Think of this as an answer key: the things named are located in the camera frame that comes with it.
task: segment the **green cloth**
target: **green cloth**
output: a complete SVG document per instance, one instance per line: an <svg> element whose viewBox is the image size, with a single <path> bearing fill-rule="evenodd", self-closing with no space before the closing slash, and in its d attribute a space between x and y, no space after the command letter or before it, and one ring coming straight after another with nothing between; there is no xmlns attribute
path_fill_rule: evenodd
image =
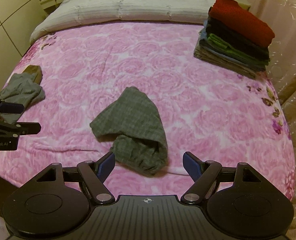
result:
<svg viewBox="0 0 296 240"><path fill-rule="evenodd" d="M168 146L158 109L136 87L127 87L90 127L98 140L116 136L110 149L116 160L142 174L154 175L167 164Z"/></svg>
<svg viewBox="0 0 296 240"><path fill-rule="evenodd" d="M258 66L269 65L269 60L258 60L254 57L251 57L246 53L233 48L228 42L224 41L213 33L207 35L207 41L209 45L211 45L216 50L246 64L253 64Z"/></svg>
<svg viewBox="0 0 296 240"><path fill-rule="evenodd" d="M201 47L199 41L200 36L193 52L193 56L195 58L226 68L228 70L232 70L250 79L256 79L255 71L246 68L243 65L237 64L236 62L229 61L227 58L221 57L220 54L217 54L214 51L209 51L206 47Z"/></svg>

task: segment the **pink bedspread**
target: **pink bedspread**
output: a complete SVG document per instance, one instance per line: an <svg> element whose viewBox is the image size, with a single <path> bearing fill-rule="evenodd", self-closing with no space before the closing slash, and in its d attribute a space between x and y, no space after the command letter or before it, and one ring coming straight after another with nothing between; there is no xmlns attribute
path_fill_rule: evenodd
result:
<svg viewBox="0 0 296 240"><path fill-rule="evenodd" d="M113 195L180 197L193 184L182 166L190 151L223 166L248 162L291 199L294 152L273 86L264 75L253 81L195 59L201 28L114 22L39 39L14 73L29 64L43 70L46 99L20 119L40 122L42 130L22 136L17 151L0 152L0 176L21 186L52 162L99 159L112 143L97 142L89 123L125 87L136 86L160 112L169 165L148 178L117 163L105 182Z"/></svg>

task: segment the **stack of folded clothes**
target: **stack of folded clothes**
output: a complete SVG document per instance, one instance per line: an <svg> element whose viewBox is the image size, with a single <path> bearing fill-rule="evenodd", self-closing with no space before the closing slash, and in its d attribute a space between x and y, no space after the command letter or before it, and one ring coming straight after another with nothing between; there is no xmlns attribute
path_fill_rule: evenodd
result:
<svg viewBox="0 0 296 240"><path fill-rule="evenodd" d="M234 0L216 0L200 32L194 56L251 79L269 64L270 27Z"/></svg>

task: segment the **folded clothes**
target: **folded clothes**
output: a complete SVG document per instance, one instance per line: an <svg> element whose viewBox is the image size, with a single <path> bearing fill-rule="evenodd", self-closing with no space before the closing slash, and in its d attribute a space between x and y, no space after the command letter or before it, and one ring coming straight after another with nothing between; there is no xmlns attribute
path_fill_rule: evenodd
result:
<svg viewBox="0 0 296 240"><path fill-rule="evenodd" d="M229 43L235 49L238 49L249 56L258 60L269 60L268 48L262 48L252 41L237 33L236 31L225 26L221 21L208 17L206 32L213 33Z"/></svg>
<svg viewBox="0 0 296 240"><path fill-rule="evenodd" d="M43 88L35 83L37 73L13 74L0 92L0 99L8 103L23 104L25 109L45 99ZM21 114L0 114L7 123L17 122Z"/></svg>
<svg viewBox="0 0 296 240"><path fill-rule="evenodd" d="M97 139L116 136L110 149L116 160L142 174L154 175L167 163L168 146L158 109L136 87L127 87L90 127Z"/></svg>
<svg viewBox="0 0 296 240"><path fill-rule="evenodd" d="M264 48L267 48L275 37L265 22L241 8L234 0L216 0L209 16Z"/></svg>
<svg viewBox="0 0 296 240"><path fill-rule="evenodd" d="M209 48L201 47L199 41L195 46L193 55L195 58L226 68L228 70L232 70L250 79L256 78L256 72L253 70L246 68L244 65L236 63L235 59L233 58L226 57L225 55L217 53Z"/></svg>
<svg viewBox="0 0 296 240"><path fill-rule="evenodd" d="M256 65L258 64L258 61L256 60L247 61L244 57L238 57L238 55L236 55L235 53L230 53L229 50L225 50L220 46L216 45L215 43L209 41L207 38L206 28L203 28L202 31L200 32L199 44L201 47L205 47L212 51L215 51L219 53L222 57L228 57L230 61L235 60L235 63L238 63L239 65L244 65L245 67L253 71L258 72L258 71L266 70L264 64Z"/></svg>
<svg viewBox="0 0 296 240"><path fill-rule="evenodd" d="M223 39L219 38L213 33L207 34L207 40L212 47L221 50L226 55L238 59L241 62L244 62L246 64L253 64L256 66L262 66L262 70L265 70L265 66L269 65L269 60L258 60L254 57L251 57L244 52L235 49L229 43L225 42Z"/></svg>

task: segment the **black folded cloth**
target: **black folded cloth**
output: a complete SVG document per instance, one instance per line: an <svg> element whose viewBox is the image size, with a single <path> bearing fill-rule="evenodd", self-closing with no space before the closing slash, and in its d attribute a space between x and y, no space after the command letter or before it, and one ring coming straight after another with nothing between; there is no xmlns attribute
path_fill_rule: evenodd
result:
<svg viewBox="0 0 296 240"><path fill-rule="evenodd" d="M208 17L206 32L208 34L213 33L214 35L229 43L235 49L238 49L258 60L269 59L268 48L262 48L254 44L252 41L248 40L243 35L235 32L234 30L228 28L226 25L224 25L224 23L217 19Z"/></svg>

